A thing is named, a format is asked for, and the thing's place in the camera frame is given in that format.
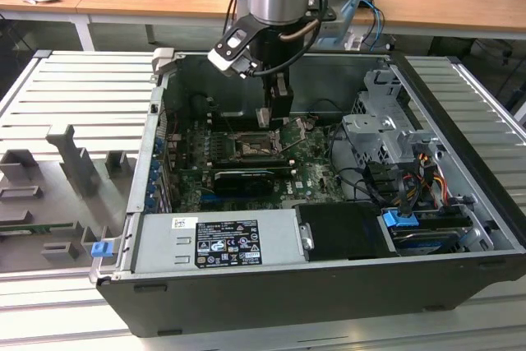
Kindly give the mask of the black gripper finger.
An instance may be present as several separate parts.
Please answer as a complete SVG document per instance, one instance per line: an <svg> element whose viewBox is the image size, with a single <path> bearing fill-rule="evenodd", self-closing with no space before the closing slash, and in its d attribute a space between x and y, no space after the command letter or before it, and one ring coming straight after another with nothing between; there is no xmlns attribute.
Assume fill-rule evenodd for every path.
<svg viewBox="0 0 526 351"><path fill-rule="evenodd" d="M270 91L270 127L277 128L289 117L294 93L286 73L277 73Z"/></svg>
<svg viewBox="0 0 526 351"><path fill-rule="evenodd" d="M273 102L273 85L274 85L274 76L267 75L262 77L263 89L265 92L265 108L271 109Z"/></svg>

